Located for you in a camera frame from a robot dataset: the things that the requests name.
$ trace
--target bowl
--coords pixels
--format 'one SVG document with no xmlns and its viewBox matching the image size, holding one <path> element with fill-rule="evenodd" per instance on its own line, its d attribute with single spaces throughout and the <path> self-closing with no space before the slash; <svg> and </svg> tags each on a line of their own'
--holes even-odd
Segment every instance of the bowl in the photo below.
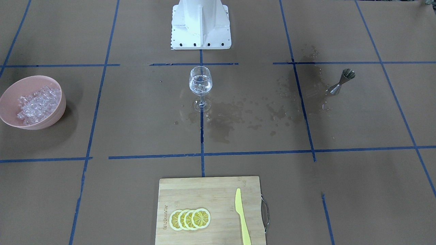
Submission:
<svg viewBox="0 0 436 245">
<path fill-rule="evenodd" d="M 57 88 L 62 92 L 61 100 L 56 109 L 44 120 L 32 125 L 25 126 L 23 120 L 17 118 L 21 111 L 18 98 L 30 95 L 44 86 Z M 59 83 L 53 78 L 47 76 L 31 76 L 23 78 L 11 85 L 0 98 L 0 118 L 8 125 L 20 129 L 44 129 L 57 122 L 65 112 L 66 107 L 65 94 Z"/>
</svg>

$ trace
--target wine glass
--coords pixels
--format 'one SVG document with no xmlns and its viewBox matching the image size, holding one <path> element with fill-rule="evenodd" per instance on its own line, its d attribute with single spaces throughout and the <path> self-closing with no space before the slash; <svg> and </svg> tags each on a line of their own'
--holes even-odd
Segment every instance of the wine glass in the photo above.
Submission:
<svg viewBox="0 0 436 245">
<path fill-rule="evenodd" d="M 198 95 L 194 101 L 194 110 L 208 111 L 211 108 L 211 101 L 205 99 L 204 96 L 212 89 L 211 71 L 205 66 L 196 66 L 192 68 L 189 76 L 189 88 Z"/>
</svg>

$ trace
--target wooden cutting board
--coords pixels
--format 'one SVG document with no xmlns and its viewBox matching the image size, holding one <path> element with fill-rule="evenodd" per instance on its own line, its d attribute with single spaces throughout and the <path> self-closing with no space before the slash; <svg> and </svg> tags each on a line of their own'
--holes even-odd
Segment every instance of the wooden cutting board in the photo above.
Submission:
<svg viewBox="0 0 436 245">
<path fill-rule="evenodd" d="M 155 244 L 242 245 L 241 223 L 235 211 L 237 188 L 241 188 L 252 245 L 266 245 L 258 176 L 161 179 Z M 174 210 L 198 208 L 211 213 L 208 227 L 196 231 L 175 231 L 170 227 L 169 218 Z"/>
</svg>

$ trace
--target lemon slice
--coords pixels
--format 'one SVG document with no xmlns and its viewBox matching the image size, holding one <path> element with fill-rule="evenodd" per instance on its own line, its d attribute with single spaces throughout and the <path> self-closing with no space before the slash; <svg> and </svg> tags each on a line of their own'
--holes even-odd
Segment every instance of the lemon slice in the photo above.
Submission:
<svg viewBox="0 0 436 245">
<path fill-rule="evenodd" d="M 190 209 L 182 210 L 179 213 L 179 217 L 177 217 L 177 223 L 179 224 L 179 227 L 182 228 L 183 230 L 186 230 L 186 231 L 189 229 L 185 227 L 184 218 L 185 218 L 186 213 L 189 211 L 191 211 L 191 210 Z"/>
<path fill-rule="evenodd" d="M 180 231 L 182 228 L 180 228 L 179 223 L 177 219 L 179 218 L 179 214 L 182 212 L 181 209 L 177 209 L 170 215 L 170 227 L 175 231 Z"/>
<path fill-rule="evenodd" d="M 194 215 L 195 210 L 191 210 L 189 212 L 187 212 L 185 214 L 185 217 L 183 218 L 183 224 L 185 225 L 186 228 L 188 228 L 188 230 L 198 230 L 197 227 L 194 226 L 194 224 L 192 223 L 192 216 Z"/>
<path fill-rule="evenodd" d="M 191 220 L 195 228 L 204 229 L 211 222 L 211 213 L 205 208 L 199 208 L 194 211 Z"/>
</svg>

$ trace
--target knife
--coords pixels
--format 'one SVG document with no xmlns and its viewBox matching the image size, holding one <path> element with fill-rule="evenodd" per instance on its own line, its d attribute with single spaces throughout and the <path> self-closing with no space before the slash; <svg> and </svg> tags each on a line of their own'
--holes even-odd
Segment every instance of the knife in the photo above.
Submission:
<svg viewBox="0 0 436 245">
<path fill-rule="evenodd" d="M 235 209 L 241 219 L 242 242 L 244 245 L 251 245 L 250 235 L 248 234 L 247 224 L 245 223 L 244 209 L 242 208 L 241 189 L 236 189 Z"/>
</svg>

